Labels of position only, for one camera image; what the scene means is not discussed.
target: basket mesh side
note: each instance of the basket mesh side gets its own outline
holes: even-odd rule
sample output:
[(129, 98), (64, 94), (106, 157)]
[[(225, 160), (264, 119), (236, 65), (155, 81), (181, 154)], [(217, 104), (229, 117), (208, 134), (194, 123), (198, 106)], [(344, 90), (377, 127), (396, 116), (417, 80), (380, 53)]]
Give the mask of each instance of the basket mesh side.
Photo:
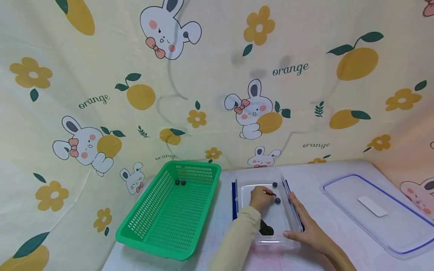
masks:
[(135, 235), (134, 239), (142, 240), (144, 238), (173, 186), (172, 176), (168, 171), (165, 171), (128, 223), (128, 228)]

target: table surface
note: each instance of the table surface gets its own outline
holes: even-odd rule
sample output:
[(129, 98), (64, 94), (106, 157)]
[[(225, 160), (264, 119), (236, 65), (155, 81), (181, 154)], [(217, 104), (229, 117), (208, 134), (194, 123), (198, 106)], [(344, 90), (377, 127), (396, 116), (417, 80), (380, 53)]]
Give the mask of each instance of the table surface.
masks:
[[(408, 260), (389, 255), (320, 191), (321, 184), (346, 174), (376, 179), (396, 189), (373, 165), (362, 160), (274, 167), (280, 169), (289, 187), (318, 225), (347, 253), (357, 270), (432, 270), (434, 250)], [(210, 212), (194, 255), (187, 261), (163, 259), (116, 242), (102, 271), (205, 271), (232, 223), (231, 183), (243, 170), (223, 171)], [(308, 246), (296, 251), (277, 249), (261, 253), (251, 246), (244, 271), (334, 270), (329, 261)]]

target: child's hand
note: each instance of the child's hand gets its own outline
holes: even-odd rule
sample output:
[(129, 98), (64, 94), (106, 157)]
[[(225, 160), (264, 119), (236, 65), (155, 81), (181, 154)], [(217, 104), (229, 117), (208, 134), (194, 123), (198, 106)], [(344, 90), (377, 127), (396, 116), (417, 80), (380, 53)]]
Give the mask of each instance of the child's hand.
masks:
[(265, 206), (276, 199), (275, 196), (271, 195), (272, 193), (273, 192), (265, 186), (256, 186), (255, 189), (250, 192), (250, 206), (258, 210), (258, 212), (261, 212)]
[(319, 253), (328, 254), (328, 252), (336, 246), (335, 242), (326, 235), (315, 220), (310, 217), (303, 204), (301, 204), (301, 202), (296, 198), (294, 192), (289, 193), (288, 198), (299, 214), (300, 220), (305, 227), (305, 231), (284, 231), (283, 235), (288, 239), (309, 244)]

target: clear plastic container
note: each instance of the clear plastic container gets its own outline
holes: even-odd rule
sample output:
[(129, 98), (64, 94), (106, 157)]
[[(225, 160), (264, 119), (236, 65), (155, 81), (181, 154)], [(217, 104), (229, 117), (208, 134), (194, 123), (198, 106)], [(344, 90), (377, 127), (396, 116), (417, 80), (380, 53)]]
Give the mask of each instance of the clear plastic container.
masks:
[(273, 228), (274, 235), (265, 236), (258, 233), (254, 241), (256, 245), (299, 247), (299, 242), (283, 236), (285, 230), (302, 232), (303, 226), (293, 205), (288, 200), (288, 193), (290, 192), (288, 183), (277, 168), (262, 167), (243, 170), (236, 175), (236, 180), (232, 183), (233, 219), (237, 218), (239, 210), (250, 204), (250, 192), (256, 186), (265, 186), (271, 189), (281, 200), (280, 204), (272, 203), (261, 212), (262, 220)]

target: beige sleeve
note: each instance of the beige sleeve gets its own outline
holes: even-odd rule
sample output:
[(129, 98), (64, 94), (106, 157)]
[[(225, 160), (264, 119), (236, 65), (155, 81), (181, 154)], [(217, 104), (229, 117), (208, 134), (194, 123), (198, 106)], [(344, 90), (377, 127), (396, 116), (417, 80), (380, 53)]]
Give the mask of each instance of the beige sleeve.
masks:
[(251, 206), (238, 212), (238, 218), (212, 258), (208, 271), (240, 271), (250, 245), (260, 229), (261, 214)]

